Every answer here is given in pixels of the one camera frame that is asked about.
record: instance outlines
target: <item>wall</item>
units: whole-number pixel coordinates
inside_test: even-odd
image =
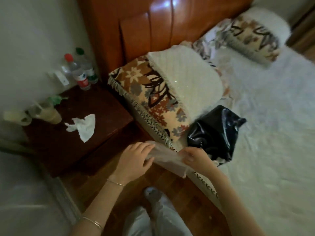
[[[0,152],[0,235],[67,236],[71,224],[35,165]]]
[[[0,30],[1,115],[64,91],[46,73],[65,53],[82,47],[93,56],[76,0],[0,0]],[[0,138],[26,140],[21,127],[1,120]]]
[[[288,22],[310,0],[254,0],[253,4],[274,11]]]

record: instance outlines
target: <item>hand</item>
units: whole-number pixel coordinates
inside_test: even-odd
[[[109,179],[126,185],[142,176],[152,166],[154,157],[151,157],[145,164],[144,160],[154,146],[150,143],[129,145],[121,154],[116,170]]]
[[[184,156],[183,163],[204,176],[208,177],[210,171],[217,170],[216,165],[202,148],[185,147],[179,154]]]

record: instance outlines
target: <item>bottle with green cap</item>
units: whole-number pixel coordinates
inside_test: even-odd
[[[81,63],[81,66],[85,72],[85,75],[88,78],[89,83],[96,84],[98,78],[96,73],[94,72],[92,62],[89,60],[89,58],[86,57],[82,48],[77,47],[76,52],[79,55],[79,62]]]

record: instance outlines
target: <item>left hand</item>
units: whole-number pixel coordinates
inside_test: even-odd
[[[151,167],[154,157],[145,164],[144,160],[155,145],[150,143],[135,143],[129,145],[121,154],[116,170],[109,177],[110,180],[123,185],[142,176]]]

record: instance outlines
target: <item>water bottle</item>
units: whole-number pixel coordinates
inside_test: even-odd
[[[73,61],[71,54],[65,54],[65,60],[68,62],[69,70],[73,78],[77,81],[82,90],[89,90],[91,85],[80,65],[80,63]]]
[[[81,63],[81,66],[85,72],[85,75],[88,78],[88,81],[90,84],[96,84],[98,81],[97,75],[94,72],[92,62],[89,60],[89,58],[84,55],[84,50],[82,48],[77,47],[76,52],[79,55],[79,62]]]

